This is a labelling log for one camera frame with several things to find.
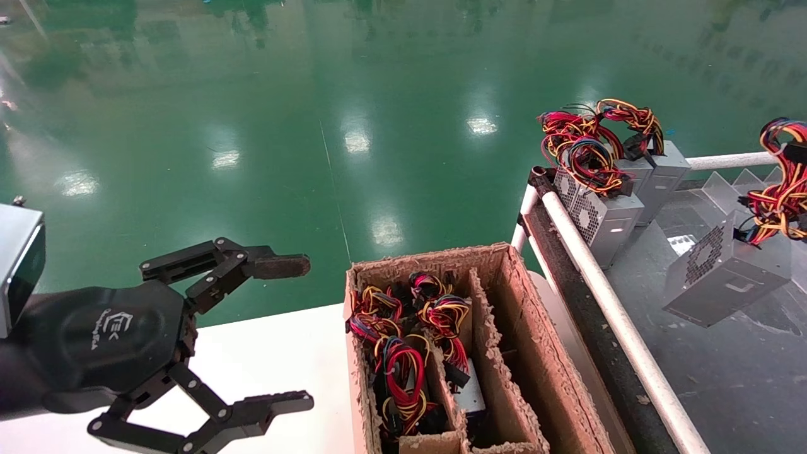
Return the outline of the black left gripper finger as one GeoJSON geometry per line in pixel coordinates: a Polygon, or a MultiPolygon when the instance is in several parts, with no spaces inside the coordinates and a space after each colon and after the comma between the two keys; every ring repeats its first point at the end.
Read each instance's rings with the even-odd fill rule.
{"type": "Polygon", "coordinates": [[[268,245],[245,247],[220,236],[149,259],[139,270],[143,281],[164,284],[200,275],[185,290],[185,301],[192,312],[205,314],[248,279],[302,277],[311,270],[311,262],[307,255],[277,255],[268,245]]]}

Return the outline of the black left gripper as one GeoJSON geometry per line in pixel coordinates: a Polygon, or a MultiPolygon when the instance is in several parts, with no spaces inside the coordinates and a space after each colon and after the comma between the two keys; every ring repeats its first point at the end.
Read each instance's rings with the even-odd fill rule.
{"type": "Polygon", "coordinates": [[[314,406],[306,391],[226,404],[187,367],[196,326],[183,296],[159,281],[32,296],[16,325],[18,414],[78,414],[105,445],[138,453],[219,453],[265,436],[277,416],[314,406]],[[188,436],[129,422],[176,385],[208,416],[188,436]]]}

